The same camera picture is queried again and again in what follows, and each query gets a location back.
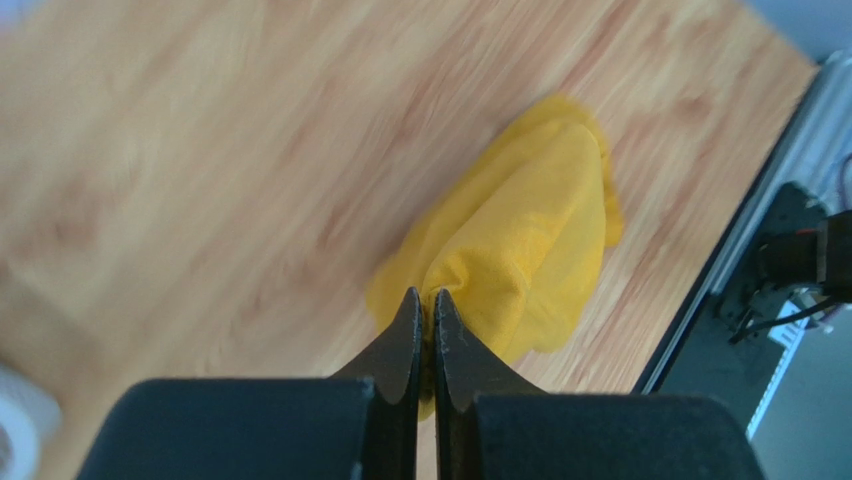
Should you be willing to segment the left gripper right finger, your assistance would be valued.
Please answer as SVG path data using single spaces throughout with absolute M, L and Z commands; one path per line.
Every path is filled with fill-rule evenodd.
M 543 395 L 487 347 L 465 324 L 451 293 L 434 304 L 436 445 L 440 479 L 487 479 L 488 462 L 502 448 L 493 401 Z

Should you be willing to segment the yellow t shirt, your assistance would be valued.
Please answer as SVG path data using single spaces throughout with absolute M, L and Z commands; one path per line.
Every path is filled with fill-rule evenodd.
M 578 102 L 552 95 L 512 121 L 412 225 L 372 276 L 366 305 L 385 329 L 415 288 L 431 340 L 447 291 L 503 362 L 551 353 L 571 338 L 623 230 L 600 126 Z

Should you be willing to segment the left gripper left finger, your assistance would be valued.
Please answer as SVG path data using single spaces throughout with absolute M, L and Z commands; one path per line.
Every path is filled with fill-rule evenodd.
M 333 379 L 372 384 L 361 465 L 364 479 L 413 479 L 421 387 L 424 315 L 409 288 L 391 324 Z

